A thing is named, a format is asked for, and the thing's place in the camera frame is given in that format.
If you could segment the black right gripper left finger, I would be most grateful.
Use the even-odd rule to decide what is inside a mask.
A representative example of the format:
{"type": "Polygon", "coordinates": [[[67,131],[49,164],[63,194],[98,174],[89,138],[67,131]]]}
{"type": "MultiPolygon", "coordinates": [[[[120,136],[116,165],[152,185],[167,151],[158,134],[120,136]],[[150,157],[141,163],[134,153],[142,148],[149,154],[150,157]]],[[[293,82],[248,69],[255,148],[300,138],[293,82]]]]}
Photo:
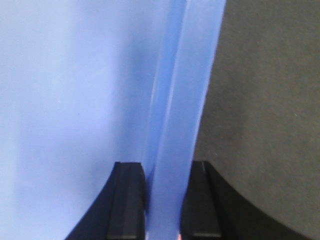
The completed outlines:
{"type": "Polygon", "coordinates": [[[116,162],[68,240],[145,239],[146,179],[139,162],[116,162]]]}

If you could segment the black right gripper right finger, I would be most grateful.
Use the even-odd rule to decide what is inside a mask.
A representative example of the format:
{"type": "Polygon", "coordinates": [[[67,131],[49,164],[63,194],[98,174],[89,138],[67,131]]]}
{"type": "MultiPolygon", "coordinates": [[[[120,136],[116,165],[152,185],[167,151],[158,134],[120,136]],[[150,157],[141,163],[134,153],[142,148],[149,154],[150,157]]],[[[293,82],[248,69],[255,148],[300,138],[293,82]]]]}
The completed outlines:
{"type": "Polygon", "coordinates": [[[310,240],[306,196],[285,177],[193,161],[180,234],[184,240],[310,240]]]}

